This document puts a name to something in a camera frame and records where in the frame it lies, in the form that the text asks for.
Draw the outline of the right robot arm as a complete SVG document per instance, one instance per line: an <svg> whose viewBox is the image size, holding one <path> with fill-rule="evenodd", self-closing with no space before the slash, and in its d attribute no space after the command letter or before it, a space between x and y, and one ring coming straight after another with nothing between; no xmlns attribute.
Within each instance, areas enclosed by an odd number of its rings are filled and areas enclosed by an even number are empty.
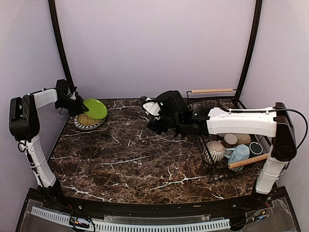
<svg viewBox="0 0 309 232"><path fill-rule="evenodd" d="M181 136L243 133L272 138L272 148L256 181L255 192L246 200L251 210L265 202L264 194L270 193L284 167L297 153L294 128L288 110L280 102L275 108L258 110L223 110L219 107L189 110L155 100L147 100L142 107L153 117L148 128L157 134L171 129Z"/></svg>

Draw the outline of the brown ceramic cup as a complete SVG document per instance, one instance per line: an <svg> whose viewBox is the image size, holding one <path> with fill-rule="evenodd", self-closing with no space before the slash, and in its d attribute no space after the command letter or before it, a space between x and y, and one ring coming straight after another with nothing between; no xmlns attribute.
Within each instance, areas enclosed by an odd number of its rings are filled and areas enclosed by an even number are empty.
<svg viewBox="0 0 309 232"><path fill-rule="evenodd" d="M236 135L232 133L227 133L222 141L222 144L224 145L225 148L233 148L237 145L238 138Z"/></svg>

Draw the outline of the lime green plastic plate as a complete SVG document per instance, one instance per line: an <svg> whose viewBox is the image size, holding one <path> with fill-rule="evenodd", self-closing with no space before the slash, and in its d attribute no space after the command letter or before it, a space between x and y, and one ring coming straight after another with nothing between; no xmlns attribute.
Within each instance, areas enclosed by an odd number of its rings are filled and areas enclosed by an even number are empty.
<svg viewBox="0 0 309 232"><path fill-rule="evenodd" d="M88 109L84 113L92 119L101 120L108 114L106 106L97 99L85 99L84 106Z"/></svg>

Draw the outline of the dark green cup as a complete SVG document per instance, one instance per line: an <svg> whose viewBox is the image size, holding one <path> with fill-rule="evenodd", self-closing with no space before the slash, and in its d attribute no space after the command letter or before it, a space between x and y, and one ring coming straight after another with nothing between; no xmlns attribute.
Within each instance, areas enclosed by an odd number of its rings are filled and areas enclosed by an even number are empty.
<svg viewBox="0 0 309 232"><path fill-rule="evenodd" d="M249 144L249 150L250 150L250 156L249 156L250 158L253 158L253 157L256 157L256 156L263 154L263 148L257 142L251 142Z"/></svg>

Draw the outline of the light blue mug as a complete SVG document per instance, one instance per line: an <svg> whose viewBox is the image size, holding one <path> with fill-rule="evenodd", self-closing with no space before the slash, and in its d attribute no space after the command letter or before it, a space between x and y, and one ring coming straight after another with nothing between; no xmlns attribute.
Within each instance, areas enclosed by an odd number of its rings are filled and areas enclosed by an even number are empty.
<svg viewBox="0 0 309 232"><path fill-rule="evenodd" d="M238 145L234 148L227 148L225 157L228 158L227 164L246 160L249 158L250 150L246 145Z"/></svg>

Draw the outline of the woven bamboo plate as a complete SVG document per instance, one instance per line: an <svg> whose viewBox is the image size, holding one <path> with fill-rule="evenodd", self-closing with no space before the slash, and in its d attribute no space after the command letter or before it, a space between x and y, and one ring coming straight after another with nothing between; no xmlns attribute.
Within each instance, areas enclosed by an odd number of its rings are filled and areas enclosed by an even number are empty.
<svg viewBox="0 0 309 232"><path fill-rule="evenodd" d="M99 122L97 119L93 119L86 114L78 115L78 122L83 126L92 126Z"/></svg>

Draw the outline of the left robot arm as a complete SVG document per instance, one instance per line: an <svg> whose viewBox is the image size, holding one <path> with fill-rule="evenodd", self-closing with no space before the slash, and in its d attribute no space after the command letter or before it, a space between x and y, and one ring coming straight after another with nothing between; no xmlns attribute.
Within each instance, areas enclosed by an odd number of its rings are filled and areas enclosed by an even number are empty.
<svg viewBox="0 0 309 232"><path fill-rule="evenodd" d="M69 93L64 87L44 88L10 101L9 131L18 142L18 150L26 155L37 183L42 188L52 188L56 183L56 176L47 163L39 136L38 110L50 104L55 104L55 108L67 109L70 116L89 110L76 91Z"/></svg>

